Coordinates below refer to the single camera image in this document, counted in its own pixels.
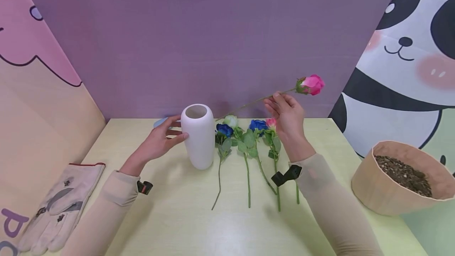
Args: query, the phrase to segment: plant pot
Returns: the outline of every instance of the plant pot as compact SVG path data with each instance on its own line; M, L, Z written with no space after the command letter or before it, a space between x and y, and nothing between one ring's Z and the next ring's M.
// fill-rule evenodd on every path
M433 197L424 197L392 180L378 166L375 155L397 158L425 173ZM381 215L400 215L454 199L455 178L439 161L413 146L381 141L368 152L351 180L357 198Z
M215 149L215 121L209 107L193 104L186 107L180 119L182 131L189 134L186 151L193 166L199 170L210 167Z

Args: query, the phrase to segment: work glove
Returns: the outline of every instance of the work glove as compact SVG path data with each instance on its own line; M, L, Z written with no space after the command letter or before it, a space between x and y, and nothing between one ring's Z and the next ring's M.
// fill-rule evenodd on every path
M105 168L104 163L69 164L39 206L19 241L19 251L58 251L77 225Z

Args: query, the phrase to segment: panda illustration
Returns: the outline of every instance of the panda illustration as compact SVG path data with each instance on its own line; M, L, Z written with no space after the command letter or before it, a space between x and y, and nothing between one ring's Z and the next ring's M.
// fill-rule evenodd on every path
M381 140L424 147L448 108L455 0L391 0L329 117L364 157Z

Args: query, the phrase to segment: panda eye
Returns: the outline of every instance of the panda eye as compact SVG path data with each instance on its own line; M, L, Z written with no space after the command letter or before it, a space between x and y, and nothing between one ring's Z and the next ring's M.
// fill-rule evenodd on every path
M439 8L431 21L430 31L438 49L455 59L455 0L447 0Z
M43 16L41 16L41 13L39 13L38 8L36 8L35 5L30 7L30 15L38 21L41 21L43 19Z
M419 2L420 0L391 0L376 29L387 29L403 22L414 12Z

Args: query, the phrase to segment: pink cheek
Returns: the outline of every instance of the pink cheek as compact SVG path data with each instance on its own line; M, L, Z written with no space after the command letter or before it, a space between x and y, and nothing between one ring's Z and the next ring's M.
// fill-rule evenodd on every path
M417 65L417 75L428 86L455 89L455 60L442 55L427 56Z
M367 44L367 47L365 48L365 52L375 49L377 46L379 46L380 41L381 41L381 32L374 31L374 33L371 36L370 41Z

